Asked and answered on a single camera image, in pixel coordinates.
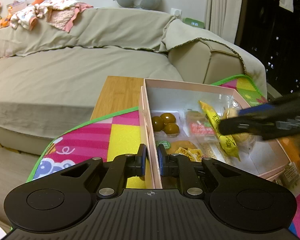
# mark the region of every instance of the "black circular cap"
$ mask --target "black circular cap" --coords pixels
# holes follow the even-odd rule
[[[55,189],[39,189],[27,198],[30,207],[38,210],[49,210],[60,206],[65,200],[62,192]]]
[[[237,195],[238,202],[252,210],[263,210],[272,206],[274,197],[261,189],[246,189]]]

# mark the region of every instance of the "sofa seat cushion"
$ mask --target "sofa seat cushion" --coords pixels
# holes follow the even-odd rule
[[[0,127],[55,138],[90,119],[108,75],[182,81],[165,55],[118,47],[2,58]]]

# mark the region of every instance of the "ribbed black surface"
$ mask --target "ribbed black surface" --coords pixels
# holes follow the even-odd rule
[[[297,238],[285,229],[260,235],[231,229],[216,220],[203,201],[185,198],[177,189],[125,189],[117,198],[99,201],[85,221],[68,230],[36,234],[16,229],[5,239],[288,240]]]

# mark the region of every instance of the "brown egg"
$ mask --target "brown egg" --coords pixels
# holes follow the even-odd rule
[[[164,113],[164,114],[160,115],[160,117],[163,120],[164,124],[176,122],[175,116],[171,113]]]
[[[166,134],[179,134],[179,126],[177,126],[175,123],[167,123],[164,126],[163,131]]]
[[[164,128],[164,123],[161,117],[154,116],[151,118],[151,121],[154,132],[160,132]]]

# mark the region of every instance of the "colorful play mat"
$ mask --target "colorful play mat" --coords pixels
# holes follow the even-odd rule
[[[236,89],[250,106],[267,102],[252,79],[245,75],[236,75],[213,85]],[[102,157],[106,162],[112,161],[120,154],[135,154],[140,141],[138,107],[91,120],[50,143],[34,166],[28,181],[93,157]],[[145,183],[139,177],[129,178],[127,187],[145,188]],[[300,238],[300,195],[296,199],[297,213],[289,229]]]

